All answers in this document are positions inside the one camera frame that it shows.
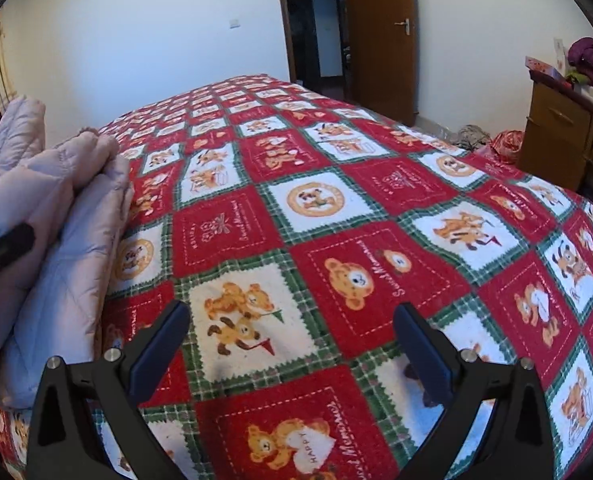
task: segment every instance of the wall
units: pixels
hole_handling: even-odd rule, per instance
[[[9,0],[1,23],[15,88],[48,107],[49,145],[230,76],[289,79],[279,0]]]
[[[555,63],[593,29],[573,0],[418,0],[419,112],[457,131],[524,129],[531,100],[525,57]]]
[[[317,22],[321,76],[343,75],[341,37],[336,0],[312,0]]]

